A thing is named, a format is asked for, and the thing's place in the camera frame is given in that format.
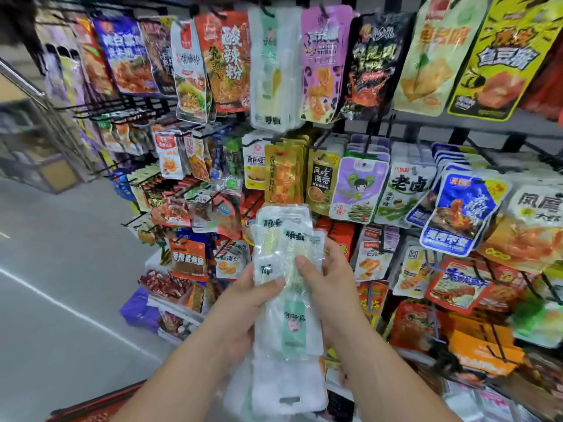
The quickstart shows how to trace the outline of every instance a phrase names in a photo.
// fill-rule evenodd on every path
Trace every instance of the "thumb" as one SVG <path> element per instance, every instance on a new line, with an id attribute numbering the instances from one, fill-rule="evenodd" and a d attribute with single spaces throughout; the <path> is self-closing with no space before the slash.
<path id="1" fill-rule="evenodd" d="M 313 288 L 320 286 L 324 276 L 316 269 L 313 262 L 308 260 L 305 256 L 298 256 L 295 258 L 297 269 L 305 279 L 305 281 Z"/>
<path id="2" fill-rule="evenodd" d="M 285 286 L 285 278 L 279 277 L 275 280 L 268 281 L 267 283 L 260 284 L 259 286 L 254 286 L 250 291 L 250 300 L 253 305 L 257 307 L 262 305 L 268 299 L 272 299 L 278 295 L 278 293 Z"/>

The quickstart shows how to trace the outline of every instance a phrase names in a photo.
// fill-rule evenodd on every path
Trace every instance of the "right hand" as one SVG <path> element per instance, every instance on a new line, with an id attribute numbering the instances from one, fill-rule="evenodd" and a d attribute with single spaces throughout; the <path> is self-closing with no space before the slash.
<path id="1" fill-rule="evenodd" d="M 305 256 L 295 259 L 299 272 L 311 287 L 311 299 L 316 314 L 323 323 L 323 333 L 336 346 L 351 326 L 367 322 L 360 304 L 354 271 L 340 246 L 327 238 L 328 251 L 323 261 L 323 273 Z"/>

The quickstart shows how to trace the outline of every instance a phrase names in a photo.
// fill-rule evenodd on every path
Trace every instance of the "tiled floor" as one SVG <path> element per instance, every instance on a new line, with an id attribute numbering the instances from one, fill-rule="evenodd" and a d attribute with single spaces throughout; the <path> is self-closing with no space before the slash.
<path id="1" fill-rule="evenodd" d="M 119 308 L 154 249 L 99 179 L 60 195 L 0 179 L 0 420 L 37 422 L 145 379 L 172 346 Z"/>

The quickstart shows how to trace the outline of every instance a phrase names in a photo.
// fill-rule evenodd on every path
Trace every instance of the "store aisle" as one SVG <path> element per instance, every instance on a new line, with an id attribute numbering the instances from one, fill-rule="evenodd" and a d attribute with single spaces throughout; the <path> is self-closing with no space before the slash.
<path id="1" fill-rule="evenodd" d="M 0 420 L 37 422 L 145 379 L 172 346 L 118 309 L 154 249 L 99 179 L 49 195 L 0 179 Z"/>

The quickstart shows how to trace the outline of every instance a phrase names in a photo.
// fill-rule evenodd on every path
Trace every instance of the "left hand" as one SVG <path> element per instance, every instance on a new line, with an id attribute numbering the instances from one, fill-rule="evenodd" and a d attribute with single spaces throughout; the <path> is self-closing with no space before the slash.
<path id="1" fill-rule="evenodd" d="M 254 285 L 254 264 L 249 263 L 240 277 L 217 300 L 199 330 L 214 336 L 226 348 L 229 365 L 240 363 L 254 340 L 252 327 L 262 305 L 277 296 L 285 286 L 280 277 Z"/>

